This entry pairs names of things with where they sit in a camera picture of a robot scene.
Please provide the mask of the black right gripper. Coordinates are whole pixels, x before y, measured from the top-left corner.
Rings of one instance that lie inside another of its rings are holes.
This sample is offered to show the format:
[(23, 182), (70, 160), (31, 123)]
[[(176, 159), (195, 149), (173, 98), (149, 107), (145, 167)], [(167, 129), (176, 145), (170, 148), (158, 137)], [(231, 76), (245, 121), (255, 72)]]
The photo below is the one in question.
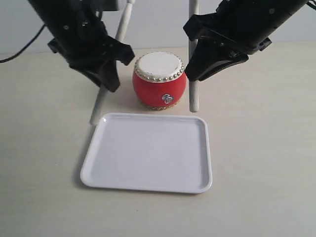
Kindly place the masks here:
[[(247, 54), (262, 51), (272, 43), (269, 35), (273, 32), (273, 6), (220, 4), (214, 13), (193, 14), (183, 30), (189, 41), (198, 40), (185, 74), (189, 81), (203, 81), (246, 62)], [(211, 40), (223, 40), (236, 49)]]

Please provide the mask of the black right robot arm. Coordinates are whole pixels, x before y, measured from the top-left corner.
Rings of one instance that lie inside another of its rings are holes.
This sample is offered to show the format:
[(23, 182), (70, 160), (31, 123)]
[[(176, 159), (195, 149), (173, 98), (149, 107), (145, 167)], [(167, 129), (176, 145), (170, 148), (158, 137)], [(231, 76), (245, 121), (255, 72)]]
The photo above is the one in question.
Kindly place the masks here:
[(185, 74), (189, 81), (203, 81), (216, 73), (246, 62), (272, 41), (269, 36), (305, 0), (223, 0), (216, 11), (194, 14), (183, 29), (197, 45)]

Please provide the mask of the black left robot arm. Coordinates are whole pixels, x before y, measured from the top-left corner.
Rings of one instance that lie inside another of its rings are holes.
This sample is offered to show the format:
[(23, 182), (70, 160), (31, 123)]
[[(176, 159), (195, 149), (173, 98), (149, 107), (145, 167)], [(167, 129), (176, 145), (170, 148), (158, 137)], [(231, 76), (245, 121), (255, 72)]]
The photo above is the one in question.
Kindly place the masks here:
[(130, 45), (111, 37), (101, 17), (103, 0), (31, 0), (30, 5), (53, 35), (48, 47), (69, 67), (97, 86), (115, 92), (120, 86), (117, 62), (134, 59)]

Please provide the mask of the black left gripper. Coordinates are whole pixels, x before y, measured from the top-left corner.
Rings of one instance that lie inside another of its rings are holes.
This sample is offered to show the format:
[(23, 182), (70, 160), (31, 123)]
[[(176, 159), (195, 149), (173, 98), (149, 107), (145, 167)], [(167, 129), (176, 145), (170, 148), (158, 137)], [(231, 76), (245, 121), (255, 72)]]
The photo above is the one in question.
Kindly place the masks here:
[(47, 28), (53, 35), (48, 43), (69, 67), (86, 76), (98, 87), (115, 92), (120, 81), (116, 61), (128, 66), (135, 57), (130, 45), (107, 33), (103, 22), (94, 14), (49, 14)]

